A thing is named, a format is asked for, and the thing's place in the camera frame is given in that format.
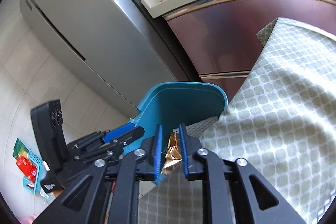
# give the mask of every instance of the tiled floor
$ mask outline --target tiled floor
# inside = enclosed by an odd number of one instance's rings
[[[39,214],[44,199],[22,187],[22,173],[12,157],[17,138],[39,155],[30,110],[60,99],[66,142],[128,121],[112,105],[65,68],[23,19],[19,0],[0,4],[0,191],[17,217]],[[141,182],[140,194],[154,187]]]

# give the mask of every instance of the blue basket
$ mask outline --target blue basket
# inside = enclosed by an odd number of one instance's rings
[[[35,183],[33,183],[26,176],[24,176],[22,186],[25,189],[27,189],[29,192],[35,195],[35,193],[39,192],[41,188],[40,181],[41,181],[41,176],[44,171],[44,165],[43,165],[43,160],[37,155],[35,155],[31,150],[29,150],[28,158],[37,166],[36,179],[35,179]],[[30,187],[28,187],[27,186],[28,184],[33,184],[34,189],[31,189]]]
[[[163,143],[168,143],[172,129],[181,122],[190,125],[213,116],[219,116],[227,107],[225,92],[207,83],[172,82],[151,88],[141,100],[139,114],[129,123],[142,126],[144,136],[124,147],[124,154],[140,148],[142,139],[155,135],[157,124],[163,126]]]

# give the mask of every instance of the reddish brown cabinet door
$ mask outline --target reddish brown cabinet door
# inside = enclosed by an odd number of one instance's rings
[[[236,95],[239,88],[244,83],[245,79],[246,77],[238,77],[238,78],[203,80],[203,82],[220,86],[225,91],[229,101],[231,101],[232,98]]]
[[[168,21],[200,75],[251,70],[262,47],[256,33],[277,17],[336,34],[336,6],[320,0],[235,0]]]

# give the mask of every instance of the plastic bag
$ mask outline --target plastic bag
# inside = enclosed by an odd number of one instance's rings
[[[20,141],[20,139],[16,139],[14,149],[13,149],[13,157],[17,160],[19,156],[23,156],[28,159],[28,149],[26,146]]]
[[[19,156],[16,159],[16,165],[31,182],[35,183],[37,167],[29,159],[26,159],[24,156]]]

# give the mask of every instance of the white label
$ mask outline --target white label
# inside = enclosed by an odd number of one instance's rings
[[[51,190],[52,188],[54,188],[55,184],[43,184],[43,186],[44,186],[47,190]]]
[[[45,168],[47,171],[50,171],[50,168],[49,168],[48,164],[47,164],[45,161],[43,161],[43,165],[44,165],[44,168]]]

